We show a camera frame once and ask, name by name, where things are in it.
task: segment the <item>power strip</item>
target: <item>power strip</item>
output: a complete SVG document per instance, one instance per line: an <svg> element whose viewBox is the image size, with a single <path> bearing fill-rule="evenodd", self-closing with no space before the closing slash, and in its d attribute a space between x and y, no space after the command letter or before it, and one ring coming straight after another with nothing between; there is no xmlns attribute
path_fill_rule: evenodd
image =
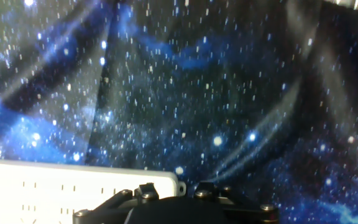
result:
<svg viewBox="0 0 358 224"><path fill-rule="evenodd" d="M0 224L71 224L75 212L149 182L160 198L186 191L171 172L0 160Z"/></svg>

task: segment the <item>black fabric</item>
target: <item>black fabric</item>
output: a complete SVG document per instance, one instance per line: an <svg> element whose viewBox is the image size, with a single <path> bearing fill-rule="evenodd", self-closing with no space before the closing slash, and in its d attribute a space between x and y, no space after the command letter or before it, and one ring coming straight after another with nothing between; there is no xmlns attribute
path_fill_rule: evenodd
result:
<svg viewBox="0 0 358 224"><path fill-rule="evenodd" d="M0 158L165 170L283 223L358 223L358 11L1 1Z"/></svg>

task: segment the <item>black mount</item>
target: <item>black mount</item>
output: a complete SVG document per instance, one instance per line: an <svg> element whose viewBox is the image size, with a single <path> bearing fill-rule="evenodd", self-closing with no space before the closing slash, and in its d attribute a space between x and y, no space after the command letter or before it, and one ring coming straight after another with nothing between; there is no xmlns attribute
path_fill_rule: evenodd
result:
<svg viewBox="0 0 358 224"><path fill-rule="evenodd" d="M259 205L230 187L200 183L190 197L159 199L153 183L122 190L94 210L73 215L73 224L278 223L278 209Z"/></svg>

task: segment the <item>galaxy print fabric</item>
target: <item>galaxy print fabric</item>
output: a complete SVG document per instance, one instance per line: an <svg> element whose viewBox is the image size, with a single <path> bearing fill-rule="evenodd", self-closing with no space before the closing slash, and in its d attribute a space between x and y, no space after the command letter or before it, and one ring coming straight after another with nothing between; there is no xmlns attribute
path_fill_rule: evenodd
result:
<svg viewBox="0 0 358 224"><path fill-rule="evenodd" d="M175 172L358 224L358 11L0 0L0 159Z"/></svg>

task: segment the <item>screw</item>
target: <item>screw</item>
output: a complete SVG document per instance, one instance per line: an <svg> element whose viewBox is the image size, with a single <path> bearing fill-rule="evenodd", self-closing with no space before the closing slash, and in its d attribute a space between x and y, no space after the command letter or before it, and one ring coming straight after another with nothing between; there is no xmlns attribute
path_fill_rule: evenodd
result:
<svg viewBox="0 0 358 224"><path fill-rule="evenodd" d="M226 192L229 192L231 190L231 187L230 186L224 186L223 190L226 191Z"/></svg>
<svg viewBox="0 0 358 224"><path fill-rule="evenodd" d="M261 205L260 208L265 211L271 211L274 209L274 205L265 204L265 205Z"/></svg>
<svg viewBox="0 0 358 224"><path fill-rule="evenodd" d="M142 194L142 198L144 199L151 199L155 197L155 193L154 192L146 192L144 194Z"/></svg>
<svg viewBox="0 0 358 224"><path fill-rule="evenodd" d="M199 190L195 193L195 196L197 198L206 198L206 197L209 197L211 196L212 193L210 191L207 191L207 190Z"/></svg>
<svg viewBox="0 0 358 224"><path fill-rule="evenodd" d="M123 194L123 195L127 195L127 194L129 194L131 191L130 190L122 190L121 191L121 193Z"/></svg>
<svg viewBox="0 0 358 224"><path fill-rule="evenodd" d="M74 215L78 216L78 217L82 217L82 216L88 214L89 212L90 211L88 209L84 209L84 210L80 210L80 211L76 212Z"/></svg>

